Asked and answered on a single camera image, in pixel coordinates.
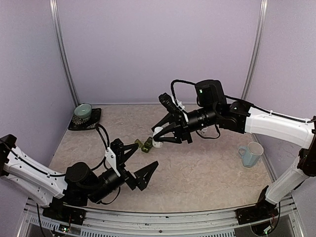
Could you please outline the green pill organizer box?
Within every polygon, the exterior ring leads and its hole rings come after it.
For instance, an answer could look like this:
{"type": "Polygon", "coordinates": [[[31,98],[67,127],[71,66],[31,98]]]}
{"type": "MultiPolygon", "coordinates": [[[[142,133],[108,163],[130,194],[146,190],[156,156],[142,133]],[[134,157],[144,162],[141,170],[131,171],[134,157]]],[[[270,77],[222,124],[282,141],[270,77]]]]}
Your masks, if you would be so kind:
{"type": "Polygon", "coordinates": [[[148,137],[144,143],[141,142],[139,139],[136,139],[135,143],[138,144],[138,147],[141,149],[142,152],[149,153],[149,151],[153,147],[152,141],[153,141],[153,138],[148,137]]]}

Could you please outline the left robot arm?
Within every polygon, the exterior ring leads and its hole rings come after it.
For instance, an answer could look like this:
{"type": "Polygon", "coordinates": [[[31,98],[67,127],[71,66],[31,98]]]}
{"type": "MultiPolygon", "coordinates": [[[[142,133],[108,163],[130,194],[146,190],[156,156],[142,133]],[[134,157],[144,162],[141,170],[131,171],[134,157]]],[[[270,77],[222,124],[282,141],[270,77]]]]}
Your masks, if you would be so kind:
{"type": "Polygon", "coordinates": [[[62,174],[31,159],[16,146],[16,140],[12,134],[0,139],[1,178],[22,188],[38,205],[49,207],[60,220],[69,215],[69,208],[62,202],[74,206],[86,206],[88,201],[102,204],[106,196],[120,191],[123,184],[131,190],[138,188],[142,191],[158,167],[158,162],[154,161],[130,173],[125,162],[138,150],[138,144],[125,145],[115,139],[105,144],[103,162],[108,162],[109,168],[102,174],[96,175],[83,161],[68,167],[62,174]]]}

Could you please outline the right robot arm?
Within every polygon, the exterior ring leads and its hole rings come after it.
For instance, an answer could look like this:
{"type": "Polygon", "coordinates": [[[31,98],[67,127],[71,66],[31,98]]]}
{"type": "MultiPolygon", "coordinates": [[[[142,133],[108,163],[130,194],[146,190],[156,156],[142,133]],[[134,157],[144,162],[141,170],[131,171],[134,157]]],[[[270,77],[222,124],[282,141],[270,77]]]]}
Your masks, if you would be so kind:
{"type": "Polygon", "coordinates": [[[174,92],[171,95],[163,93],[158,97],[168,113],[152,127],[154,141],[191,143],[192,132],[217,125],[241,134],[270,136],[301,147],[292,166],[261,191],[252,209],[255,218],[265,218],[285,195],[316,175],[315,118],[278,114],[237,98],[229,104],[219,80],[206,79],[193,85],[197,93],[198,110],[185,111],[174,92]]]}

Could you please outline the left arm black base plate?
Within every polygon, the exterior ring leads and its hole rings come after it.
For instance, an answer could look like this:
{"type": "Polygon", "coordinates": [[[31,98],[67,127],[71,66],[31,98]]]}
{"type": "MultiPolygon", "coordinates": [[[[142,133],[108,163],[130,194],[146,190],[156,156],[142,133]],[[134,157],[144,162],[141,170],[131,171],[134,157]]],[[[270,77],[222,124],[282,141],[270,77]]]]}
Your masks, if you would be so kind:
{"type": "Polygon", "coordinates": [[[44,217],[53,220],[68,224],[82,225],[86,216],[86,211],[80,208],[62,206],[59,209],[54,209],[52,207],[44,208],[42,214],[44,217]]]}

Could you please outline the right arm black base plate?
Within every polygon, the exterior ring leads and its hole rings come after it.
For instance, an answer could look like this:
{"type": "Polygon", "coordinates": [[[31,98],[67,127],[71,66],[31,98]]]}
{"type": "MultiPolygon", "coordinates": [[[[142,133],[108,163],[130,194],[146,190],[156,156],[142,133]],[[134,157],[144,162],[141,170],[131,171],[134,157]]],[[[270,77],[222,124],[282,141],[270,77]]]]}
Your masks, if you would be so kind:
{"type": "Polygon", "coordinates": [[[239,208],[235,212],[239,225],[257,222],[272,218],[273,216],[278,216],[278,210],[275,207],[270,209],[267,207],[250,206],[239,208]]]}

